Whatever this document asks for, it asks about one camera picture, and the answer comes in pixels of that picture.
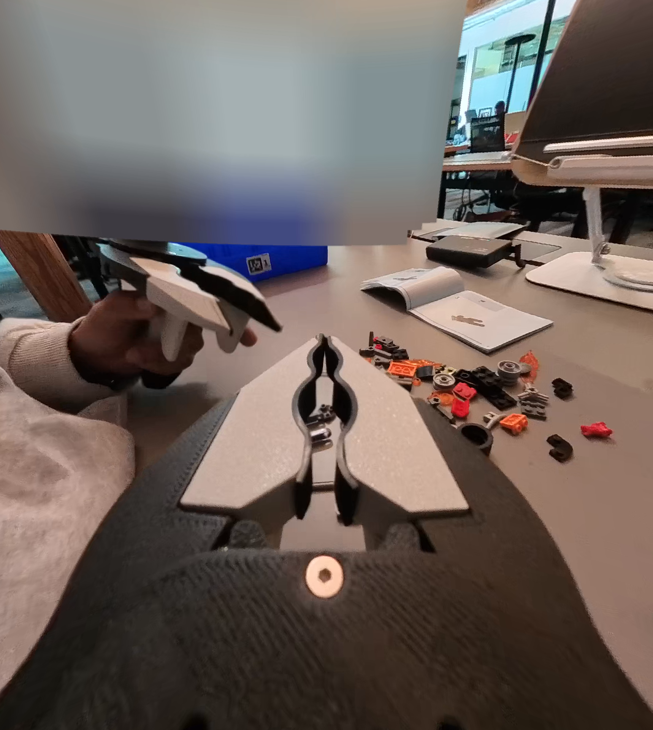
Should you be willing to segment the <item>blue plastic bin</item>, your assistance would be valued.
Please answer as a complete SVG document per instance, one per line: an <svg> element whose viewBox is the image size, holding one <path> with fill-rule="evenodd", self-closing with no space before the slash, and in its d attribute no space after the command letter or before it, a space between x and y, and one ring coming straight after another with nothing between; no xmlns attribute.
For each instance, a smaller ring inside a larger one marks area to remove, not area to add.
<svg viewBox="0 0 653 730"><path fill-rule="evenodd" d="M299 271L315 269L328 264L327 246L286 245L214 245L184 243L199 251L208 260L236 271L251 282L291 275Z"/></svg>

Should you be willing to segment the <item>grey flat object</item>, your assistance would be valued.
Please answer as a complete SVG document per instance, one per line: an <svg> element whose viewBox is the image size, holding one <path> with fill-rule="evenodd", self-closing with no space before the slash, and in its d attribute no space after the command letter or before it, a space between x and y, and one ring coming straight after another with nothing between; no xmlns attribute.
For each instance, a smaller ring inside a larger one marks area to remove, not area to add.
<svg viewBox="0 0 653 730"><path fill-rule="evenodd" d="M486 240L511 240L526 229L525 224L508 222L479 221L474 223L462 222L457 226L438 229L430 233L431 238L441 239L448 236Z"/></svg>

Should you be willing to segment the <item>black floor lamp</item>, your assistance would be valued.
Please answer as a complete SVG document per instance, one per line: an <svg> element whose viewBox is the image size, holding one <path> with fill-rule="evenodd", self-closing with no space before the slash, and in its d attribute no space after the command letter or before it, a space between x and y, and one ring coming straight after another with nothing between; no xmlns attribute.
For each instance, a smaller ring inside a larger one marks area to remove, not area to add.
<svg viewBox="0 0 653 730"><path fill-rule="evenodd" d="M508 86L506 99L504 102L504 114L510 112L510 105L514 94L515 78L519 66L519 59L521 55L522 47L525 44L530 43L536 38L535 33L521 33L508 38L504 43L504 49L511 49L514 52L512 67L510 72L510 84Z"/></svg>

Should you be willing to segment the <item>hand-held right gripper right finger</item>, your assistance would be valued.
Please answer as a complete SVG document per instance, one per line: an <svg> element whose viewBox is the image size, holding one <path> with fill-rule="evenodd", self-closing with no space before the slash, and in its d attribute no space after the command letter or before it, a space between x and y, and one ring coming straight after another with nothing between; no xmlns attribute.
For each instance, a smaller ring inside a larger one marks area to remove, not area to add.
<svg viewBox="0 0 653 730"><path fill-rule="evenodd" d="M469 511L410 394L330 337L334 496L345 524L395 524Z"/></svg>

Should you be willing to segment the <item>large black lego tyre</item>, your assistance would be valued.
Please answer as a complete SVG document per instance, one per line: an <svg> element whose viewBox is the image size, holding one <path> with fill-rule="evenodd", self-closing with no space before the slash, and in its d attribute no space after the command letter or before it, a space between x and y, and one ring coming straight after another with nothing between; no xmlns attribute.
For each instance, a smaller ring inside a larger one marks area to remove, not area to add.
<svg viewBox="0 0 653 730"><path fill-rule="evenodd" d="M476 450L486 456L490 455L495 440L493 433L484 425L464 423L457 426L456 430Z"/></svg>

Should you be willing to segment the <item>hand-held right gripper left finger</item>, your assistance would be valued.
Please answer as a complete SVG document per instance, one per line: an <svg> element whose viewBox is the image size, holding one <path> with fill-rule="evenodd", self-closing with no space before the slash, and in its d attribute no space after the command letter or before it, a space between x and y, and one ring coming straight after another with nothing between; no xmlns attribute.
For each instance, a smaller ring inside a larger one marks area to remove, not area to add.
<svg viewBox="0 0 653 730"><path fill-rule="evenodd" d="M187 485L180 506L237 520L302 519L311 503L312 440L299 408L315 405L321 366L313 337L243 386Z"/></svg>

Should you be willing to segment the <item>person's left hand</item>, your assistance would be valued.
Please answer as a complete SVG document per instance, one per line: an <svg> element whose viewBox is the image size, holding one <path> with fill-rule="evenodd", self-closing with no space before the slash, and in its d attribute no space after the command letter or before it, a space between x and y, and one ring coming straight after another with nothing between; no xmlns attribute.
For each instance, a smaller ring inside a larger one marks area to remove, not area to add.
<svg viewBox="0 0 653 730"><path fill-rule="evenodd" d="M167 360L149 325L163 312L136 291L115 291L98 301L73 328L70 359L88 382L170 377L188 369L203 349L203 331L188 324L176 360Z"/></svg>

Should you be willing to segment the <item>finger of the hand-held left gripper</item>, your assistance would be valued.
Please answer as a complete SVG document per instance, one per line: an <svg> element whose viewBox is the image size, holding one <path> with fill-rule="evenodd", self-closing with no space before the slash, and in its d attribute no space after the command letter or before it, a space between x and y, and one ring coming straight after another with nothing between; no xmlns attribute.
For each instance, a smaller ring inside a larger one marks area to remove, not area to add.
<svg viewBox="0 0 653 730"><path fill-rule="evenodd" d="M274 332L282 329L266 299L255 309L238 309L204 290L204 267L222 267L219 264L176 269L155 261L134 261L149 273L146 297L164 313L159 333L167 360L178 357L188 324L215 333L219 347L228 353L238 346L250 321Z"/></svg>
<svg viewBox="0 0 653 730"><path fill-rule="evenodd" d="M204 290L238 309L265 305L265 297L252 282L223 267L204 267Z"/></svg>

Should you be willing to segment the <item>wooden table leg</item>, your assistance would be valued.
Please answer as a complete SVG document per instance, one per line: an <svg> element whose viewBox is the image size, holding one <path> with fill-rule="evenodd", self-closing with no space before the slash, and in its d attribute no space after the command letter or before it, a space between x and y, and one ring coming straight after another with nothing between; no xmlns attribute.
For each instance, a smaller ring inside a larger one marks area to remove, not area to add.
<svg viewBox="0 0 653 730"><path fill-rule="evenodd" d="M50 234L0 230L0 250L50 321L89 313L92 303Z"/></svg>

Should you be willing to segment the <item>person's grey clothing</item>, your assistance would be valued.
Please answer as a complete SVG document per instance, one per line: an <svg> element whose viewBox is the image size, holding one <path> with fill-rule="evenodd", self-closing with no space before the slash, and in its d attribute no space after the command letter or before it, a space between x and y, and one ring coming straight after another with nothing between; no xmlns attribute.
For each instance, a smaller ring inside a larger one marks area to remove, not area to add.
<svg viewBox="0 0 653 730"><path fill-rule="evenodd" d="M131 483L120 396L63 413L0 367L0 689L48 623L84 547Z"/></svg>

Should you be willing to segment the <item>white laptop stand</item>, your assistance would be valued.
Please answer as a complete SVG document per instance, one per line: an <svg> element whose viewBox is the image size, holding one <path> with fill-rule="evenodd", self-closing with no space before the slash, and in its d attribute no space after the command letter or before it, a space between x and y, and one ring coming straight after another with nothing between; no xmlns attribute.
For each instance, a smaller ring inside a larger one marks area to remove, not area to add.
<svg viewBox="0 0 653 730"><path fill-rule="evenodd" d="M611 253L602 232L604 189L653 189L653 133L621 133L560 141L522 132L512 172L532 186L581 189L589 250L568 253L527 275L531 283L653 312L653 260Z"/></svg>

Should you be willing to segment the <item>person's left forearm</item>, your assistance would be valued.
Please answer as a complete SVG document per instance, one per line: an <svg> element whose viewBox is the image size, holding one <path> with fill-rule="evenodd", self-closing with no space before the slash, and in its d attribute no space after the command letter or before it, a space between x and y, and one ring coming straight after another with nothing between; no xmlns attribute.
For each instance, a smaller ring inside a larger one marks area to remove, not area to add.
<svg viewBox="0 0 653 730"><path fill-rule="evenodd" d="M79 372L70 356L69 340L81 321L8 317L0 322L0 367L28 396L63 413L77 414L98 401L117 397L138 381L136 376Z"/></svg>

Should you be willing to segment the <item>background desk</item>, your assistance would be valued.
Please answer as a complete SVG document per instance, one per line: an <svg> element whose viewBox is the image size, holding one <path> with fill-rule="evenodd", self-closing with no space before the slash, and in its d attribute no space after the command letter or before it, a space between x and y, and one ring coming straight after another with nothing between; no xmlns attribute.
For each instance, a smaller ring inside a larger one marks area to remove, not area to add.
<svg viewBox="0 0 653 730"><path fill-rule="evenodd" d="M437 215L444 218L449 194L459 194L453 219L462 220L476 205L488 208L500 195L515 192L518 180L512 172L512 152L468 152L443 160Z"/></svg>

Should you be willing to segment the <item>instruction booklet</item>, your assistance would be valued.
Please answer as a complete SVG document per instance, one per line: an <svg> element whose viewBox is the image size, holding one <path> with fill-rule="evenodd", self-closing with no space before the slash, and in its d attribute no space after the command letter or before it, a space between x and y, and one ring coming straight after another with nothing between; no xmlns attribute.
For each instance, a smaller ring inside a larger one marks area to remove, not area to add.
<svg viewBox="0 0 653 730"><path fill-rule="evenodd" d="M459 273L443 266L405 269L367 279L360 290L397 295L409 315L484 354L553 326L552 320L466 289Z"/></svg>

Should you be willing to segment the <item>pile of mixed lego pieces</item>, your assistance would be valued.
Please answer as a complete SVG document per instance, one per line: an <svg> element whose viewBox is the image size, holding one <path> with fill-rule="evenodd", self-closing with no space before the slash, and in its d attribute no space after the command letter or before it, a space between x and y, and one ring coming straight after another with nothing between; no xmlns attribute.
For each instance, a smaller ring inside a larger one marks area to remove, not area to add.
<svg viewBox="0 0 653 730"><path fill-rule="evenodd" d="M429 359L411 359L394 340L370 333L358 354L398 386L438 411L450 425L467 423L472 405L480 400L491 409L481 420L490 431L500 428L519 435L530 421L545 421L550 398L521 378L508 385L494 369L452 367Z"/></svg>

